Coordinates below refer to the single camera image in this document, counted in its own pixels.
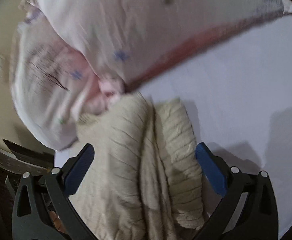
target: beige wall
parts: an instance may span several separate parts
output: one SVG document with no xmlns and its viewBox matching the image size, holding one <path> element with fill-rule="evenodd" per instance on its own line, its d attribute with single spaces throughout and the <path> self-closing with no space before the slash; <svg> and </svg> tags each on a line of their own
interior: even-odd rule
<svg viewBox="0 0 292 240">
<path fill-rule="evenodd" d="M 0 0 L 0 54 L 6 58 L 4 78 L 0 79 L 0 148 L 8 150 L 2 138 L 10 140 L 32 150 L 47 149 L 27 130 L 13 109 L 10 95 L 9 57 L 11 40 L 17 23 L 25 17 L 25 12 L 18 9 L 21 0 Z"/>
</svg>

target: blue star print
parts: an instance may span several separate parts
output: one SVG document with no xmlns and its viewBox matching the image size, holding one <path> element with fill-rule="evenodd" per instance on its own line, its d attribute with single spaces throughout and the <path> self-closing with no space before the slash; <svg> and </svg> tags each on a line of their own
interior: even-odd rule
<svg viewBox="0 0 292 240">
<path fill-rule="evenodd" d="M 129 56 L 122 50 L 115 51 L 114 57 L 115 60 L 121 60 L 122 62 L 126 61 L 129 58 Z"/>
<path fill-rule="evenodd" d="M 73 76 L 73 79 L 79 79 L 79 80 L 82 79 L 82 74 L 78 70 L 75 70 L 73 73 L 70 73 L 70 74 Z"/>
</svg>

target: white fabric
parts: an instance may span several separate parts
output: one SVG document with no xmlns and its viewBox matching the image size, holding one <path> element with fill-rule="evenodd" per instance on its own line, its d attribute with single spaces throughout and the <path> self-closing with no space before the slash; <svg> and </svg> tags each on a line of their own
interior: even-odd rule
<svg viewBox="0 0 292 240">
<path fill-rule="evenodd" d="M 269 173 L 281 238 L 292 225 L 292 16 L 199 54 L 140 91 L 154 102 L 180 97 L 198 142 L 244 172 Z M 211 214 L 219 198 L 204 187 L 203 201 Z"/>
<path fill-rule="evenodd" d="M 100 78 L 156 75 L 257 18 L 282 0 L 28 0 Z"/>
<path fill-rule="evenodd" d="M 76 140 L 75 121 L 82 111 L 99 114 L 123 93 L 121 83 L 101 82 L 85 57 L 67 45 L 35 7 L 15 33 L 10 79 L 20 119 L 54 150 Z"/>
<path fill-rule="evenodd" d="M 69 199 L 98 239 L 192 239 L 204 223 L 201 168 L 179 100 L 126 95 L 100 117 L 82 116 L 77 130 L 72 152 L 90 143 L 95 158 Z"/>
</svg>

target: white sheet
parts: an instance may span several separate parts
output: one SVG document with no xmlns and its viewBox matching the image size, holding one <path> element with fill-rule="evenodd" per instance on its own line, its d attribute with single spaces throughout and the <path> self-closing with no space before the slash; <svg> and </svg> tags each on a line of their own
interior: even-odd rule
<svg viewBox="0 0 292 240">
<path fill-rule="evenodd" d="M 244 172 L 269 173 L 283 236 L 292 225 L 292 16 L 219 44 L 140 91 L 154 102 L 180 97 L 198 142 Z M 208 213 L 219 201 L 212 196 L 206 189 Z"/>
</svg>

